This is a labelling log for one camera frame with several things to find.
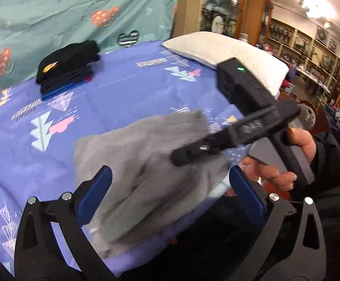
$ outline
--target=blue clamp pad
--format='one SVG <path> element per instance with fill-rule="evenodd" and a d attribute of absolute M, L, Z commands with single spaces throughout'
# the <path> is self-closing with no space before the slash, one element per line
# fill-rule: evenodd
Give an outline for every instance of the blue clamp pad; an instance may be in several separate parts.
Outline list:
<path fill-rule="evenodd" d="M 230 185 L 251 223 L 263 227 L 266 223 L 265 197 L 267 193 L 261 185 L 248 180 L 239 166 L 229 172 Z"/>
<path fill-rule="evenodd" d="M 80 227 L 91 222 L 98 206 L 113 182 L 113 173 L 109 167 L 105 166 L 96 176 L 97 178 L 93 179 L 94 183 L 81 199 L 76 209 L 76 222 Z"/>

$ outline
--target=table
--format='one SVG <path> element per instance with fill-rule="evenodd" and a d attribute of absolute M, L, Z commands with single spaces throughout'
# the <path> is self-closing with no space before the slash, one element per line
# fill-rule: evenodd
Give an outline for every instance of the table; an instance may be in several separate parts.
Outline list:
<path fill-rule="evenodd" d="M 308 79 L 312 80 L 315 84 L 317 84 L 318 86 L 320 86 L 324 91 L 326 91 L 327 93 L 330 94 L 329 89 L 327 88 L 326 85 L 324 85 L 321 81 L 319 81 L 315 76 L 313 76 L 312 74 L 310 74 L 309 72 L 307 72 L 306 70 L 304 70 L 303 68 L 296 68 L 297 71 L 300 74 L 303 74 L 305 77 L 307 77 Z"/>

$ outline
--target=ceiling light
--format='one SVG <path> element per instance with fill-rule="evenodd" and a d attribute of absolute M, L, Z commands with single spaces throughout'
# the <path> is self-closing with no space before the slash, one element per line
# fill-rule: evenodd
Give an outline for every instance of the ceiling light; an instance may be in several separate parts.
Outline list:
<path fill-rule="evenodd" d="M 305 13 L 308 18 L 319 18 L 322 17 L 322 14 L 318 11 L 308 11 Z"/>
<path fill-rule="evenodd" d="M 333 18 L 336 15 L 334 9 L 326 0 L 304 0 L 302 8 L 306 7 L 309 8 L 309 12 L 307 12 L 309 18 Z"/>

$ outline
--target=teal patterned fabric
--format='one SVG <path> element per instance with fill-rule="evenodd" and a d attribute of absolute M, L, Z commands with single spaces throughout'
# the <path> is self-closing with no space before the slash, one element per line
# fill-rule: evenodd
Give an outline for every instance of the teal patterned fabric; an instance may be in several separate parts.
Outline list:
<path fill-rule="evenodd" d="M 70 43 L 103 53 L 170 37 L 177 0 L 0 0 L 0 90 L 35 76 Z"/>

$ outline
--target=handle grip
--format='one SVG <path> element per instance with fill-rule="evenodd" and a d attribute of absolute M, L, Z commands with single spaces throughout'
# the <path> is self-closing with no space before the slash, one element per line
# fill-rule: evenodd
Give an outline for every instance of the handle grip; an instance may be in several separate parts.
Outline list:
<path fill-rule="evenodd" d="M 289 191 L 294 200 L 302 199 L 304 189 L 314 181 L 314 174 L 304 152 L 301 147 L 290 144 L 286 127 L 254 142 L 248 155 L 265 165 L 276 166 L 280 173 L 295 173 L 297 180 L 294 189 Z"/>

